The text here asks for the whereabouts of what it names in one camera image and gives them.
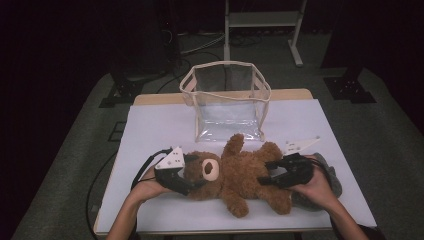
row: teddy bear snout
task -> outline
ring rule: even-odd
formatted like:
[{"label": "teddy bear snout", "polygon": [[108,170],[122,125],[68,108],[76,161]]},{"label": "teddy bear snout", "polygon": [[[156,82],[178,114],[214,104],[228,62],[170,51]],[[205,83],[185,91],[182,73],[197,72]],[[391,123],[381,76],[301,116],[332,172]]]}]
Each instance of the teddy bear snout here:
[{"label": "teddy bear snout", "polygon": [[219,176],[219,164],[215,159],[205,159],[202,163],[203,178],[208,181],[215,181]]}]

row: plastic bag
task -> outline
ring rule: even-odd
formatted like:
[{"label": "plastic bag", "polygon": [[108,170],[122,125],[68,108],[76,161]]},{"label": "plastic bag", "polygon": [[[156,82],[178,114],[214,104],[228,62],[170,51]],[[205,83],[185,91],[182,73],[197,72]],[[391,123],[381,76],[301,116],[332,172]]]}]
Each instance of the plastic bag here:
[{"label": "plastic bag", "polygon": [[181,81],[187,105],[196,110],[195,141],[227,141],[236,133],[265,140],[271,88],[251,63],[219,61],[192,67]]}]

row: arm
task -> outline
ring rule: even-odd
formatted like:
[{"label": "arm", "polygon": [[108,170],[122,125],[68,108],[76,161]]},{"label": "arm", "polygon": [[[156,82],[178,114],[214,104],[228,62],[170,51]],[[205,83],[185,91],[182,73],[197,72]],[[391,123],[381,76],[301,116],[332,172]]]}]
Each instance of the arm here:
[{"label": "arm", "polygon": [[153,167],[151,167],[143,176],[142,180],[144,181],[138,183],[131,190],[122,204],[106,239],[128,239],[136,222],[137,212],[140,206],[151,198],[157,197],[164,192],[170,192],[169,189],[162,187],[154,179],[151,179],[154,176],[155,173]]},{"label": "arm", "polygon": [[290,189],[303,194],[312,202],[322,206],[345,239],[368,239],[343,204],[333,194],[324,173],[318,167],[315,167],[314,176],[309,183],[296,185]]}]

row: gray carpet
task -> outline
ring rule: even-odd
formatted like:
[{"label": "gray carpet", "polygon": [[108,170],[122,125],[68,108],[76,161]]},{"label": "gray carpet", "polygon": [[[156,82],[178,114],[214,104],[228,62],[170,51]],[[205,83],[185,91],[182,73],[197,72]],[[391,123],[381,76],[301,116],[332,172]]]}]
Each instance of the gray carpet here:
[{"label": "gray carpet", "polygon": [[[330,35],[301,34],[298,48],[304,66],[295,67],[286,40],[288,36],[263,37],[247,48],[231,48],[232,60],[254,63],[274,89],[307,88],[319,99],[340,147],[363,191],[376,222],[387,239],[422,239],[424,236],[424,139],[383,81],[365,69],[359,76],[363,87],[377,103],[351,104],[333,100],[323,78],[340,76],[344,69],[320,69]],[[182,36],[183,50],[210,39]],[[218,60],[222,47],[184,57],[192,65]],[[184,74],[188,63],[163,79],[147,83],[142,93],[155,93],[174,75]],[[113,153],[126,121],[130,104],[99,108],[113,86],[109,74],[98,81],[70,130],[31,207],[13,239],[93,239],[86,221],[94,223],[101,205]],[[178,83],[167,84],[161,93],[178,92]],[[111,137],[113,129],[117,132]],[[237,235],[235,239],[294,239],[291,234]],[[162,236],[147,237],[162,239]],[[229,239],[227,235],[179,236],[176,239]],[[335,239],[332,232],[307,232],[303,239]]]}]

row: table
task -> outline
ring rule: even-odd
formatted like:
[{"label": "table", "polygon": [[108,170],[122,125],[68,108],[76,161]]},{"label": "table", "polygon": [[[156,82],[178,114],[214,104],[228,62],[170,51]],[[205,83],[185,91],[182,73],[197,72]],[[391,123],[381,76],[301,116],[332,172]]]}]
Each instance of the table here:
[{"label": "table", "polygon": [[[133,177],[153,153],[179,144],[184,152],[202,149],[220,155],[224,142],[194,143],[193,111],[183,104],[180,93],[140,95],[135,99],[94,226],[97,234],[107,234],[129,193]],[[174,120],[173,124],[165,124],[170,119]],[[280,128],[281,124],[284,134],[277,134],[273,129]],[[264,131],[268,134],[267,140],[276,142],[280,147],[286,140],[319,135],[320,142],[312,146],[309,152],[301,153],[322,153],[328,163],[335,167],[343,185],[342,203],[359,224],[376,226],[319,102],[312,99],[307,89],[273,90]],[[246,142],[244,149],[254,150],[261,144]],[[307,212],[293,208],[289,215],[281,216],[262,200],[248,200],[248,205],[249,215],[236,219],[219,199],[196,202],[177,193],[167,193],[143,204],[138,213],[137,231],[142,234],[176,235],[331,229],[329,217],[324,211]]]}]

